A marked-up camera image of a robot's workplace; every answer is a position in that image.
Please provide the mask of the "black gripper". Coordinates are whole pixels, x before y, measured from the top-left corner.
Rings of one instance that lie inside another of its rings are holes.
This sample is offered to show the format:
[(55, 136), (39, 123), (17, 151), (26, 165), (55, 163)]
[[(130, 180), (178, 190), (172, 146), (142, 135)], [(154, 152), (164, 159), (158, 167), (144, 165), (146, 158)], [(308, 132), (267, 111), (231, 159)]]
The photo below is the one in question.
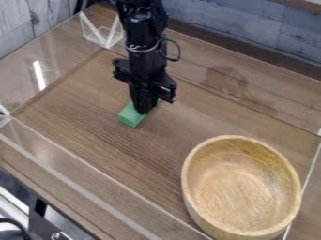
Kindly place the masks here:
[(149, 48), (128, 45), (129, 58), (116, 58), (114, 78), (126, 83), (137, 111), (149, 113), (162, 99), (169, 103), (176, 100), (177, 82), (168, 73), (168, 46), (153, 45)]

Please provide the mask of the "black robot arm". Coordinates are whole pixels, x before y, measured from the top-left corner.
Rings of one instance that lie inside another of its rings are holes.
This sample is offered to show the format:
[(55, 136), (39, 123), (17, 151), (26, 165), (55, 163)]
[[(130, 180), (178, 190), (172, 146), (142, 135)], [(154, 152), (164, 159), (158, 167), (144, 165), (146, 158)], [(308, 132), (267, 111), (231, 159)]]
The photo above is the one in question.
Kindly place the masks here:
[(114, 78), (130, 87), (134, 109), (148, 114), (162, 99), (176, 100), (177, 82), (168, 73), (168, 62), (181, 59), (181, 47), (168, 38), (170, 16), (162, 0), (116, 0), (126, 31), (128, 59), (114, 59)]

